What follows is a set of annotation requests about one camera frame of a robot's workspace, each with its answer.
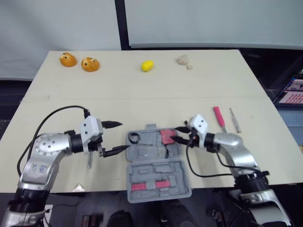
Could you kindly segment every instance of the yellow lemon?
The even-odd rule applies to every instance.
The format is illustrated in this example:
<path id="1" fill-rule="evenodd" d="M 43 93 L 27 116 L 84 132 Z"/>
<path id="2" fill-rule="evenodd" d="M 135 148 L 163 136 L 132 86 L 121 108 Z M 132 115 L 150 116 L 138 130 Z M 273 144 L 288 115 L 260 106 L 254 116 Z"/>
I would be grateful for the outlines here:
<path id="1" fill-rule="evenodd" d="M 149 70 L 151 70 L 153 68 L 153 61 L 145 61 L 142 63 L 141 65 L 141 69 L 144 72 L 148 72 Z"/>

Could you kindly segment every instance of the pink tool handle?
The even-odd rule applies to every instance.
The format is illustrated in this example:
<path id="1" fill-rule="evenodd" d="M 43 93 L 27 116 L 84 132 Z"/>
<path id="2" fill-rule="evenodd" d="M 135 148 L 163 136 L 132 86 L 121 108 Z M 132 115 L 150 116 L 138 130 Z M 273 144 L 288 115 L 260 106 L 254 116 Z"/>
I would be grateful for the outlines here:
<path id="1" fill-rule="evenodd" d="M 167 188 L 167 187 L 170 187 L 170 181 L 156 182 L 156 188 Z"/>
<path id="2" fill-rule="evenodd" d="M 224 127 L 225 126 L 225 122 L 224 122 L 224 119 L 223 119 L 223 117 L 222 117 L 222 115 L 220 113 L 220 109 L 219 109 L 218 106 L 214 107 L 214 114 L 216 115 L 216 118 L 217 118 L 217 121 L 218 121 L 219 125 L 221 127 Z"/>

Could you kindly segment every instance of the gray tool case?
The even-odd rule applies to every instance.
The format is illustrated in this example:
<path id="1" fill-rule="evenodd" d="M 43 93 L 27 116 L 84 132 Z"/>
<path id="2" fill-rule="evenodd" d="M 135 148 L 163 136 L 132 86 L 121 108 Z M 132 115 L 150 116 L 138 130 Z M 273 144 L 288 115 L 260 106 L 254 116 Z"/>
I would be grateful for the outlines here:
<path id="1" fill-rule="evenodd" d="M 130 131 L 126 137 L 126 158 L 132 162 L 127 168 L 127 199 L 130 203 L 187 198 L 191 187 L 185 163 L 179 158 L 181 147 L 177 143 L 162 143 L 162 130 L 155 124 L 146 125 L 146 130 Z M 137 143 L 131 143 L 129 136 Z"/>

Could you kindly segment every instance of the floor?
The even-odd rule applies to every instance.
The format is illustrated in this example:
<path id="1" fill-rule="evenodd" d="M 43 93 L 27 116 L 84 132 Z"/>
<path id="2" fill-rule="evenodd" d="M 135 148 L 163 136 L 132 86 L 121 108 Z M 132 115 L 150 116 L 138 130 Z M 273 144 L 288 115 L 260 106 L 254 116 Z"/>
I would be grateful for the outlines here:
<path id="1" fill-rule="evenodd" d="M 0 220 L 5 212 L 6 204 L 13 198 L 12 193 L 0 193 Z M 195 189 L 190 198 L 180 200 L 191 213 L 198 226 L 216 227 L 216 221 L 209 213 L 211 210 L 225 209 L 228 202 L 222 199 L 218 192 L 211 189 Z M 47 204 L 79 204 L 75 207 L 57 206 L 52 210 L 50 224 L 56 227 L 75 226 L 81 227 L 84 215 L 103 216 L 100 227 L 105 227 L 109 217 L 118 210 L 131 213 L 136 227 L 159 227 L 159 202 L 130 204 L 125 191 L 121 192 L 90 192 L 74 195 L 50 195 Z M 237 209 L 229 208 L 228 213 L 232 218 L 237 214 Z"/>

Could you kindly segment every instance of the toolbox lid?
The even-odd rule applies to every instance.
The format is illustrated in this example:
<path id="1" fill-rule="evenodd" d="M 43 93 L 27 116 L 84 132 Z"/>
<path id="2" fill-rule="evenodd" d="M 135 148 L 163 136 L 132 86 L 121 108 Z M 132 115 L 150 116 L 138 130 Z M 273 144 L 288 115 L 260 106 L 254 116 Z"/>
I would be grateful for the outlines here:
<path id="1" fill-rule="evenodd" d="M 131 162 L 179 157 L 180 145 L 170 137 L 174 129 L 157 129 L 156 124 L 147 124 L 145 130 L 130 131 L 126 137 L 126 159 Z"/>

